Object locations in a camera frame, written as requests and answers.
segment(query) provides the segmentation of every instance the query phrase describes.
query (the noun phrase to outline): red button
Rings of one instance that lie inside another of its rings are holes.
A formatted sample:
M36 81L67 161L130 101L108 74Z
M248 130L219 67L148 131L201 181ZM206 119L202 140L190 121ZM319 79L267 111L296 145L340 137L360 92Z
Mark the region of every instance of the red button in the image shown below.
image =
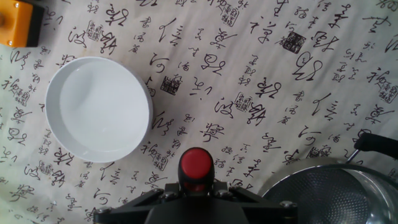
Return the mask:
M204 149L190 149L181 159L181 168L192 179L201 179L211 168L211 158Z

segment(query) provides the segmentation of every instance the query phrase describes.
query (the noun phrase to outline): black handle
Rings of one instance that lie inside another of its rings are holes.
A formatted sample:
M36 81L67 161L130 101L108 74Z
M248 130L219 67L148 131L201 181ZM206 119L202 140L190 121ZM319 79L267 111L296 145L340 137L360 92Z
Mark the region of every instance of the black handle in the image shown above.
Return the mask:
M378 136L377 134L363 133L356 141L354 148L364 152L380 152L394 159L398 159L398 141Z

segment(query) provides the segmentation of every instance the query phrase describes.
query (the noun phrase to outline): stainless steel pot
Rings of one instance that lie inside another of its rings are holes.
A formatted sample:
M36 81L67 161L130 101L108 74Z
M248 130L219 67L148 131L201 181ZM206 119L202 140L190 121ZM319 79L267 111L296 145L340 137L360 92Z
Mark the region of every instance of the stainless steel pot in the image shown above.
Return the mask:
M313 158L275 173L259 195L298 205L299 223L398 223L398 184L362 166L348 164L359 151L377 151L398 159L398 141L364 133L346 162Z

